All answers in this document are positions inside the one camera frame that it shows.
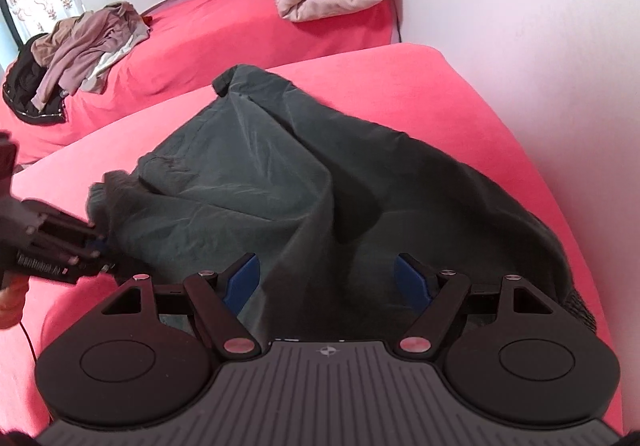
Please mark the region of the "person's left hand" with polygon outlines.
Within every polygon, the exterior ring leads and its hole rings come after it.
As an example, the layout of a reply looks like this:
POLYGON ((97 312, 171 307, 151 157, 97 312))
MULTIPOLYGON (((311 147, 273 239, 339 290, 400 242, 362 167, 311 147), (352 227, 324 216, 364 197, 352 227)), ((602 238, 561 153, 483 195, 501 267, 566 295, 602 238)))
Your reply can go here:
POLYGON ((18 325, 23 317, 29 278, 20 274, 5 273, 0 292, 0 329, 18 325))

